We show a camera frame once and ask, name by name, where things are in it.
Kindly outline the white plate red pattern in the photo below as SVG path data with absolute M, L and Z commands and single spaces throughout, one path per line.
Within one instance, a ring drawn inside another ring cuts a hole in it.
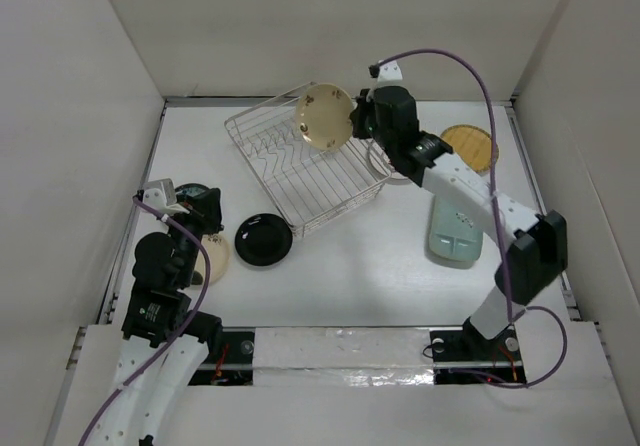
M 367 166 L 381 180 L 390 185 L 409 184 L 410 180 L 395 170 L 383 149 L 371 140 L 367 145 Z

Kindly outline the cream floral plate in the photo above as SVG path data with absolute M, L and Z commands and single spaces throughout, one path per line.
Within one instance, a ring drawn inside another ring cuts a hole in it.
M 339 86 L 311 85 L 296 103 L 293 132 L 317 150 L 335 151 L 352 136 L 352 109 L 351 97 Z

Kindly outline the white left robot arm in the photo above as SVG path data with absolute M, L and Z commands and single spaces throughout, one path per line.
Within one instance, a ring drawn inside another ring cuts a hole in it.
M 222 323 L 185 294 L 196 262 L 212 272 L 202 243 L 223 229 L 221 192 L 176 193 L 169 180 L 147 184 L 134 204 L 167 227 L 138 241 L 134 284 L 122 324 L 111 393 L 79 440 L 82 445 L 158 445 L 179 396 L 203 363 L 222 353 Z

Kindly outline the woven bamboo round plate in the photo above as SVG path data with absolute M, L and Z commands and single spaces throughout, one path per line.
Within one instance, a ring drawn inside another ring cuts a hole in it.
M 470 125 L 458 124 L 446 128 L 440 137 L 476 173 L 486 174 L 493 165 L 492 136 L 485 130 Z

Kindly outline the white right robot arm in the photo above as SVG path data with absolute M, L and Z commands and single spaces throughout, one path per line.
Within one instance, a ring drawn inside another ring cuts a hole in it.
M 364 89 L 350 114 L 353 135 L 373 140 L 396 172 L 465 214 L 505 248 L 495 285 L 463 324 L 462 347 L 484 359 L 498 347 L 510 315 L 528 306 L 568 265 L 567 222 L 492 190 L 440 137 L 421 130 L 416 101 L 401 86 Z

